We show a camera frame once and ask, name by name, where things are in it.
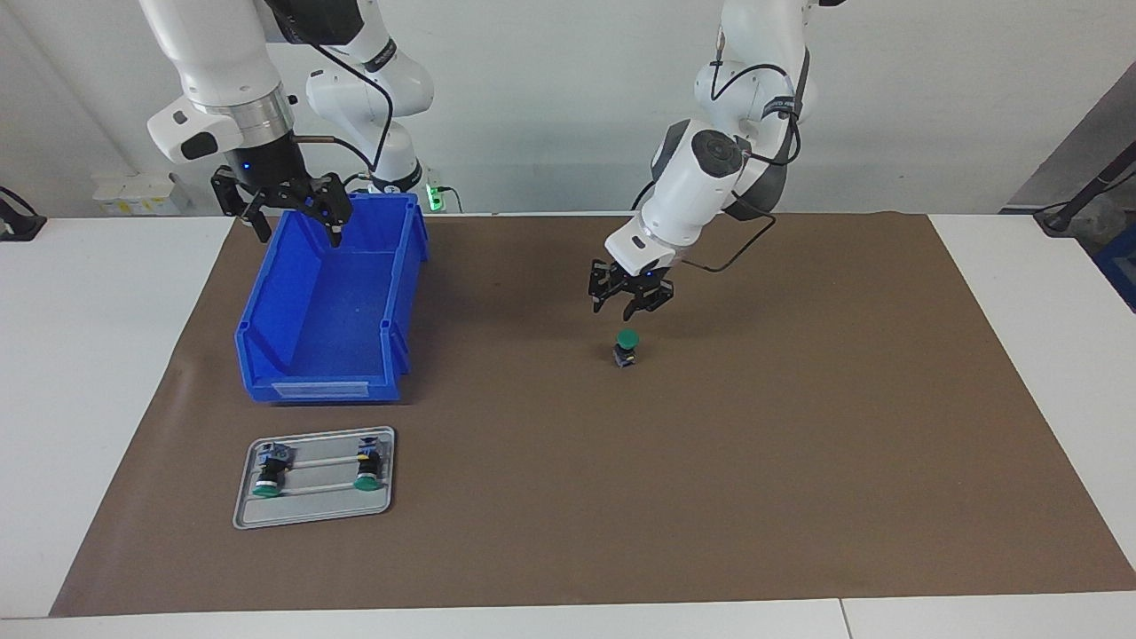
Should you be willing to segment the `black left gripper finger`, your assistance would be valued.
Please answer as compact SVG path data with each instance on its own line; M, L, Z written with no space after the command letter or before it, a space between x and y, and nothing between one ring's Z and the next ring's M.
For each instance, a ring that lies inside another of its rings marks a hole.
M658 287L636 287L630 292L632 299L626 304L623 320L629 322L638 312L655 312L665 302L670 302L675 291L673 284Z
M624 272L618 263L593 262L588 271L588 299L598 314L608 299L620 294L624 288Z

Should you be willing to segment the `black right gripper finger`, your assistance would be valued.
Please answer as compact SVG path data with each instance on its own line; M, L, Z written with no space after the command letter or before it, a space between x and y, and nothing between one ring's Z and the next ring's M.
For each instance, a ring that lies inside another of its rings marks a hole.
M353 207L346 189L335 173L318 179L292 179L284 185L285 202L309 219L317 222L328 238L329 247L339 248L343 229Z
M218 206L225 216L236 218L250 226L261 243L272 239L272 226L264 215L264 191L256 191L251 200L245 200L242 186L232 169L216 169L211 186Z

